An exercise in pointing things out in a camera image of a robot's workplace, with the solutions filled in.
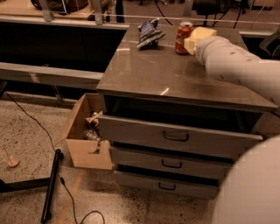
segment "black metal stand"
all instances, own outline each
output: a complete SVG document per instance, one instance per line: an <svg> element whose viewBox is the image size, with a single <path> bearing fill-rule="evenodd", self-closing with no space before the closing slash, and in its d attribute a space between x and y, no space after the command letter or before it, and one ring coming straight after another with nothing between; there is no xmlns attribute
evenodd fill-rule
<svg viewBox="0 0 280 224"><path fill-rule="evenodd" d="M47 223L47 221L50 220L52 217L50 210L51 210L52 199L53 199L54 184L59 170L60 159L62 158L63 158L63 154L61 150L56 150L52 163L52 172L50 178L39 178L39 179L26 180L26 181L15 182L10 184L5 184L0 179L0 193L15 192L15 191L26 190L30 188L47 186L46 195L45 195L45 204L41 217L41 223Z"/></svg>

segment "soda can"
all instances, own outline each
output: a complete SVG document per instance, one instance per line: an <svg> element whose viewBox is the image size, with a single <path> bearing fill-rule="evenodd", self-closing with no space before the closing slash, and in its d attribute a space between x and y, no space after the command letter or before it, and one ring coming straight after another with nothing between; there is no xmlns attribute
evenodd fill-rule
<svg viewBox="0 0 280 224"><path fill-rule="evenodd" d="M178 26L178 32L175 43L175 51L178 54L187 54L187 50L184 48L184 39L191 36L193 31L193 24L188 22L180 23Z"/></svg>

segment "countertop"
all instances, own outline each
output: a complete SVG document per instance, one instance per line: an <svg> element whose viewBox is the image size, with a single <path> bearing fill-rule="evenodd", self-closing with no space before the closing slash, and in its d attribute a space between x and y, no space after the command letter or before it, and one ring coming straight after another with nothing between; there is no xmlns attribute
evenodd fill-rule
<svg viewBox="0 0 280 224"><path fill-rule="evenodd" d="M177 26L161 25L158 29L167 31L158 48L140 50L137 25L129 26L97 86L98 92L254 112L277 109L277 105L244 86L212 79L195 56L176 54ZM219 36L246 48L238 31L217 31Z"/></svg>

